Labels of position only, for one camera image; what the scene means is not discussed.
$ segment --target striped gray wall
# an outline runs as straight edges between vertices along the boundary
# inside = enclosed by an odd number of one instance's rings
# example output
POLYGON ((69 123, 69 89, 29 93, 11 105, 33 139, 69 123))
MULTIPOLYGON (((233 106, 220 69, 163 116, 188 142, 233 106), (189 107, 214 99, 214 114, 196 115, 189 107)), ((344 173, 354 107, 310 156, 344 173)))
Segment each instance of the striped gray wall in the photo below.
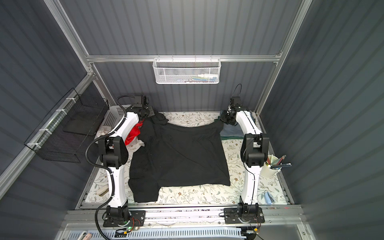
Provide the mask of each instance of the striped gray wall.
POLYGON ((261 114, 320 240, 382 238, 383 9, 315 1, 261 114))
POLYGON ((265 55, 299 0, 64 0, 91 55, 265 55))
POLYGON ((228 107, 239 83, 243 105, 255 109, 274 63, 222 63, 218 84, 157 84, 152 63, 96 66, 115 99, 124 94, 144 94, 158 111, 213 111, 228 107))
MULTIPOLYGON (((85 74, 43 0, 0 1, 0 173, 85 74)), ((95 86, 87 91, 99 94, 95 86)), ((34 157, 0 200, 0 238, 53 239, 91 170, 34 157)))

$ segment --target black t-shirt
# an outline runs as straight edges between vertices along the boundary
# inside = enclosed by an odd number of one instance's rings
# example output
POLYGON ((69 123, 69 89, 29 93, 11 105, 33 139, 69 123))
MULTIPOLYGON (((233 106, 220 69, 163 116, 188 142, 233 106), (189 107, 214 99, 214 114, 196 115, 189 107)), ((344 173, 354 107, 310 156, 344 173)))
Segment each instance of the black t-shirt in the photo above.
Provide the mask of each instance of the black t-shirt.
POLYGON ((133 154, 129 170, 135 202, 157 201, 160 187, 229 186, 222 129, 221 121, 198 127, 173 125, 161 113, 146 119, 138 136, 145 147, 133 154))

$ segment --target pencil cup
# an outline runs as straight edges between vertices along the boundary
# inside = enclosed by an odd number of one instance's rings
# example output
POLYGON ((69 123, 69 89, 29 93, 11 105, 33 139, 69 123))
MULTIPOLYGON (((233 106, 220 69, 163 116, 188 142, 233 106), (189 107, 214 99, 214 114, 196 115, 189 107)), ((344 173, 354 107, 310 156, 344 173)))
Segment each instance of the pencil cup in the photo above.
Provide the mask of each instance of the pencil cup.
MULTIPOLYGON (((273 156, 273 155, 268 155, 268 158, 271 160, 271 162, 278 160, 278 158, 273 156)), ((273 175, 278 173, 280 171, 280 169, 278 169, 278 170, 271 169, 271 168, 267 167, 266 162, 265 162, 263 167, 262 167, 260 174, 261 174, 261 176, 263 176, 265 178, 271 178, 271 177, 273 177, 273 175)))

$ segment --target red garment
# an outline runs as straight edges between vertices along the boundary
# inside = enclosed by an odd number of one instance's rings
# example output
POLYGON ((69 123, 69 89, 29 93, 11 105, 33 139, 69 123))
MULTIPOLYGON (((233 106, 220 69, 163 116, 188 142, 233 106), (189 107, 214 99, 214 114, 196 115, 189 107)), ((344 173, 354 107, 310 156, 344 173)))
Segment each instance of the red garment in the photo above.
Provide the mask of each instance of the red garment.
POLYGON ((133 139, 138 136, 140 134, 140 129, 139 127, 141 127, 143 125, 143 121, 141 122, 138 122, 132 129, 131 131, 129 132, 127 138, 125 139, 125 145, 127 146, 128 144, 130 144, 133 139))

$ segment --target floral tablecloth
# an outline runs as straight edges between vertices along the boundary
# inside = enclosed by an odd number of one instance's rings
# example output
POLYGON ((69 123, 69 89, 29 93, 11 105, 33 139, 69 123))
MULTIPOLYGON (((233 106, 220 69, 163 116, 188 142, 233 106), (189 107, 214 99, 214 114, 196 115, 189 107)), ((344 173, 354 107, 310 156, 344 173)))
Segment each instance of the floral tablecloth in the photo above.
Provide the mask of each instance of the floral tablecloth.
MULTIPOLYGON (((196 127, 210 124, 219 116, 219 112, 167 112, 163 113, 169 123, 196 127)), ((230 186, 204 184, 189 187, 162 187, 159 190, 159 198, 156 202, 147 204, 235 204, 239 201, 244 185, 244 166, 240 159, 240 148, 243 140, 223 140, 223 149, 227 159, 228 171, 230 174, 230 186)), ((135 144, 128 146, 129 150, 137 148, 135 144)), ((129 166, 131 164, 132 152, 129 152, 129 159, 124 169, 125 192, 129 204, 135 204, 133 193, 128 186, 129 166)), ((96 194, 97 190, 108 184, 107 174, 100 169, 86 196, 85 202, 103 203, 109 198, 109 194, 102 197, 96 194)), ((257 190, 259 204, 266 204, 264 193, 269 191, 273 196, 274 204, 287 204, 277 176, 266 179, 260 176, 257 190)))

